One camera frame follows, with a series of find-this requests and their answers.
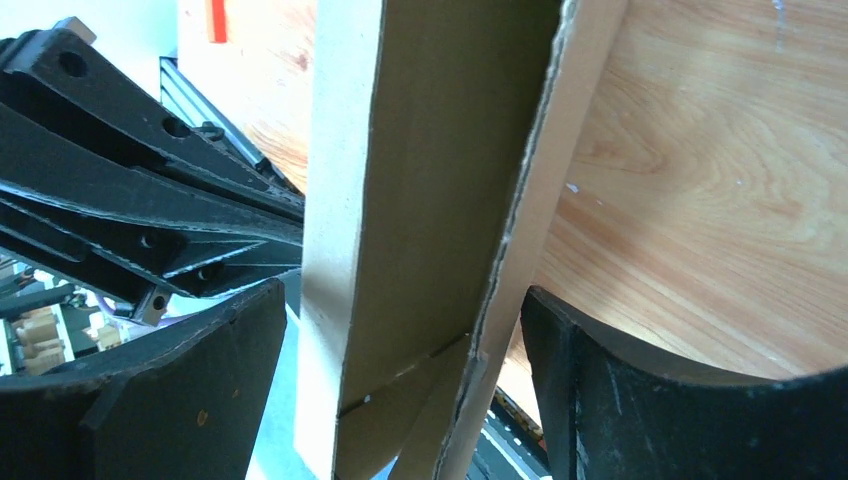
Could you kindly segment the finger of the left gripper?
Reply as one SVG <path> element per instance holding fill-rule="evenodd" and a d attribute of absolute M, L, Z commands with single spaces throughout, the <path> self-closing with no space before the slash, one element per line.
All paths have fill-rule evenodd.
<path fill-rule="evenodd" d="M 147 170 L 292 222 L 304 201 L 173 115 L 66 29 L 1 42 L 1 171 L 26 186 L 72 167 Z"/>
<path fill-rule="evenodd" d="M 250 178 L 1 182 L 15 252 L 126 303 L 204 298 L 297 269 L 303 197 Z"/>

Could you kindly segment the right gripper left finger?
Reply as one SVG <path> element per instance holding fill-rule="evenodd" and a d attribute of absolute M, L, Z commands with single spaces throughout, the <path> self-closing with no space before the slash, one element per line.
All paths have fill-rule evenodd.
<path fill-rule="evenodd" d="M 1 380 L 5 479 L 241 479 L 287 324 L 264 281 L 169 327 Z"/>

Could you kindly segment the cardboard box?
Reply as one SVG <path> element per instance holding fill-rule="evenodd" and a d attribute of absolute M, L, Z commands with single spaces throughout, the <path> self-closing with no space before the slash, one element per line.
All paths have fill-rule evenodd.
<path fill-rule="evenodd" d="M 321 1 L 294 445 L 465 476 L 623 1 Z"/>

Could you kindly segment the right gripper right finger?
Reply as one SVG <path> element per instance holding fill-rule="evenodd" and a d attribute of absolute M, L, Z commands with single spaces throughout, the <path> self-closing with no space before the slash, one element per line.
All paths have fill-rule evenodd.
<path fill-rule="evenodd" d="M 843 479 L 847 371 L 788 380 L 654 346 L 531 287 L 521 328 L 556 479 Z"/>

